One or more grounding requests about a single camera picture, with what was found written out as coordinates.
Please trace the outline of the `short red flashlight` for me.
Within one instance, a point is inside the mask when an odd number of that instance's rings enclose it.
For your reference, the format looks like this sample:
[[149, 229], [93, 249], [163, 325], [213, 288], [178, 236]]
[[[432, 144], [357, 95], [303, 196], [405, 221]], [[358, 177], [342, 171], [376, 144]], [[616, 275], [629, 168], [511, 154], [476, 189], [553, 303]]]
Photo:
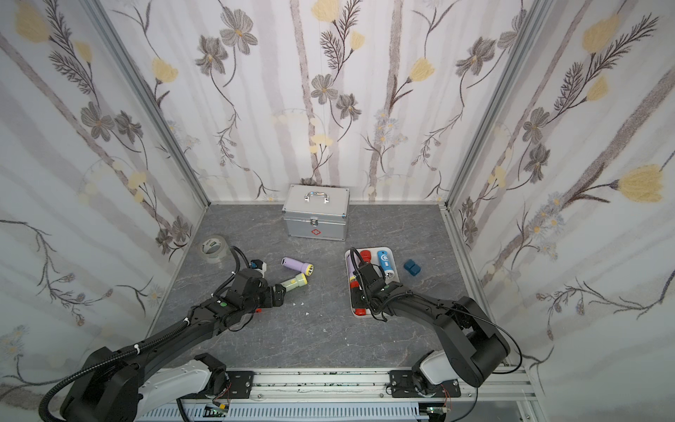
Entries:
[[360, 251], [360, 256], [367, 263], [370, 263], [372, 261], [372, 253], [369, 250]]

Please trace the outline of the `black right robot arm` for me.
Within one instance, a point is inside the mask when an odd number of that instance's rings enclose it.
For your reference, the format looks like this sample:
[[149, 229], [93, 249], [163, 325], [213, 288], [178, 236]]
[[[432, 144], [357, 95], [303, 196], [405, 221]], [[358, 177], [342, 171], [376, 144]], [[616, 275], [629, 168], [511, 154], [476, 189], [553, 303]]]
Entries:
[[370, 263], [358, 265], [355, 272], [367, 307], [376, 315], [407, 318], [432, 329], [450, 367], [468, 385], [482, 386], [511, 353], [497, 325], [470, 297], [441, 300], [400, 282], [386, 283], [381, 271]]

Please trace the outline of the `white plastic tray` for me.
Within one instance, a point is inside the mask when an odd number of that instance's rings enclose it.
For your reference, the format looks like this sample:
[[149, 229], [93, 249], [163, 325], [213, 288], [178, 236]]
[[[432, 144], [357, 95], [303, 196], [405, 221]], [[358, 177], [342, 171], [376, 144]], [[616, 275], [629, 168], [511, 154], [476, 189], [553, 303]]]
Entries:
[[[390, 254], [391, 264], [392, 264], [392, 266], [394, 267], [394, 269], [395, 269], [395, 271], [396, 271], [396, 275], [395, 275], [393, 278], [390, 278], [390, 279], [387, 279], [387, 278], [385, 277], [385, 281], [386, 281], [386, 283], [390, 283], [390, 282], [392, 282], [392, 281], [396, 281], [396, 282], [399, 282], [399, 281], [400, 281], [399, 272], [398, 272], [398, 270], [397, 270], [396, 257], [395, 257], [395, 254], [393, 253], [392, 249], [390, 249], [389, 247], [386, 247], [386, 246], [369, 247], [369, 248], [358, 248], [357, 251], [359, 252], [359, 256], [358, 256], [358, 258], [355, 258], [355, 259], [353, 260], [353, 261], [356, 262], [357, 264], [360, 263], [360, 261], [362, 260], [362, 258], [361, 258], [361, 256], [360, 256], [360, 251], [362, 251], [362, 250], [369, 250], [369, 251], [371, 251], [371, 253], [372, 253], [372, 261], [371, 261], [370, 263], [373, 264], [373, 265], [376, 266], [376, 267], [379, 267], [379, 262], [378, 262], [378, 257], [377, 257], [378, 251], [380, 251], [380, 250], [386, 250], [386, 251]], [[345, 266], [346, 266], [346, 272], [347, 272], [346, 253], [348, 253], [348, 251], [346, 251], [345, 254], [344, 254]], [[354, 276], [355, 276], [355, 278], [357, 279], [356, 268], [355, 268], [354, 264], [353, 264], [353, 267], [354, 267]], [[348, 275], [347, 275], [348, 288], [349, 288], [349, 281], [350, 281], [350, 280], [349, 280]], [[355, 318], [358, 318], [357, 316], [353, 315], [351, 303], [350, 303], [350, 307], [351, 307], [351, 315], [352, 315], [353, 317], [355, 317]], [[371, 311], [370, 311], [370, 309], [368, 309], [368, 315], [367, 315], [367, 316], [361, 316], [360, 318], [370, 318], [371, 316], [372, 316]]]

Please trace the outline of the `purple flashlight yellow rim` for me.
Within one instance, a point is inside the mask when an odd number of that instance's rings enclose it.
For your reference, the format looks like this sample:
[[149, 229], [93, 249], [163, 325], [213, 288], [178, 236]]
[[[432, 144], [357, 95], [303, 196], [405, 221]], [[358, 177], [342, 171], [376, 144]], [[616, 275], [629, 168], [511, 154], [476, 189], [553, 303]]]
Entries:
[[281, 260], [281, 265], [306, 276], [311, 276], [314, 272], [314, 266], [311, 263], [295, 260], [294, 258], [284, 257]]

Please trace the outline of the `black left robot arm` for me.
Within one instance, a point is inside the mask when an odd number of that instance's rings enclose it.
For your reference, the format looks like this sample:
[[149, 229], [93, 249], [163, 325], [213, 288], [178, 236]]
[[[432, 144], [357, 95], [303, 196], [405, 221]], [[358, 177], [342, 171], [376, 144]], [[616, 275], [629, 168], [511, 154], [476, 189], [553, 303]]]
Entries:
[[84, 367], [56, 383], [40, 401], [43, 421], [132, 421], [142, 385], [182, 353], [241, 322], [258, 309], [281, 307], [287, 289], [270, 285], [255, 269], [231, 277], [209, 299], [169, 328], [117, 351], [103, 347]]

